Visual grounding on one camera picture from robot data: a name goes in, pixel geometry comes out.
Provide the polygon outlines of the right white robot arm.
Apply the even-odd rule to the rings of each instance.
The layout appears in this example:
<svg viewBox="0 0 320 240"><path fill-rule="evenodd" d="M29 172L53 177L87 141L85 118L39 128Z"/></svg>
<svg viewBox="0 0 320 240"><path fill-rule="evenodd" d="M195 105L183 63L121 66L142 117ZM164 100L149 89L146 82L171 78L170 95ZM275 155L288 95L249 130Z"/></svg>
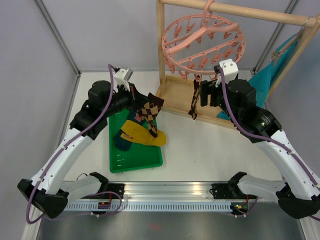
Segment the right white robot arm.
<svg viewBox="0 0 320 240"><path fill-rule="evenodd" d="M228 181L228 192L235 198L243 194L277 203L294 219L316 218L320 210L320 189L316 175L299 158L279 121L268 110L257 106L257 91L247 80L227 83L200 83L200 104L219 107L236 129L262 150L283 179L266 180L238 172Z"/></svg>

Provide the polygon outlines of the brown argyle sock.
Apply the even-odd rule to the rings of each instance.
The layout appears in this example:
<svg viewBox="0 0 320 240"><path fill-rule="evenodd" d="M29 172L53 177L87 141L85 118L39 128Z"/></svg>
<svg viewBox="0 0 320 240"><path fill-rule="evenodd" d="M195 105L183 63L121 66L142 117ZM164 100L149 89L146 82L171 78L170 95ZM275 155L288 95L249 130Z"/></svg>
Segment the brown argyle sock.
<svg viewBox="0 0 320 240"><path fill-rule="evenodd" d="M190 110L188 112L193 120L195 120L198 116L197 103L200 98L200 82L201 77L199 75L195 75L193 81L193 96L191 100Z"/></svg>
<svg viewBox="0 0 320 240"><path fill-rule="evenodd" d="M155 124L155 119L162 110L165 100L153 95L152 93L149 93L147 97L149 101L142 108L140 108L137 113L147 122L147 129L151 136L157 138L158 129Z"/></svg>

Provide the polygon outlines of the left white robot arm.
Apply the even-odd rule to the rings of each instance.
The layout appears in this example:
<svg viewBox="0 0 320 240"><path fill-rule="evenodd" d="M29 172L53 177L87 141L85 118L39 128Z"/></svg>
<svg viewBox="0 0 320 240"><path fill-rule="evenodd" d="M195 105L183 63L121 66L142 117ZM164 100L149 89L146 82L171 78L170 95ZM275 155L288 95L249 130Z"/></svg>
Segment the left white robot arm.
<svg viewBox="0 0 320 240"><path fill-rule="evenodd" d="M70 128L47 163L31 179L22 179L17 188L28 201L26 221L34 206L43 216L54 219L69 203L84 197L105 198L109 192L109 180L92 172L81 180L65 182L64 179L81 153L107 126L108 117L124 109L141 109L150 97L138 92L133 83L128 88L118 86L114 92L113 82L96 81L88 90L88 98L74 116Z"/></svg>

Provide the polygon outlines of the pink round clip hanger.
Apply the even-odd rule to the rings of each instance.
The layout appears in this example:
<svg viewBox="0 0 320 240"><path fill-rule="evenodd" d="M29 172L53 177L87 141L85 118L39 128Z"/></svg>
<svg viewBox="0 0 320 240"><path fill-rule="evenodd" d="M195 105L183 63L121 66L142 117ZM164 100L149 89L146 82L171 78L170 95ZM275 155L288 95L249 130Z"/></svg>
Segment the pink round clip hanger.
<svg viewBox="0 0 320 240"><path fill-rule="evenodd" d="M161 36L163 61L172 74L183 80L189 75L215 78L214 66L232 59L238 63L246 50L240 24L214 15L206 2L201 14L181 17L166 27Z"/></svg>

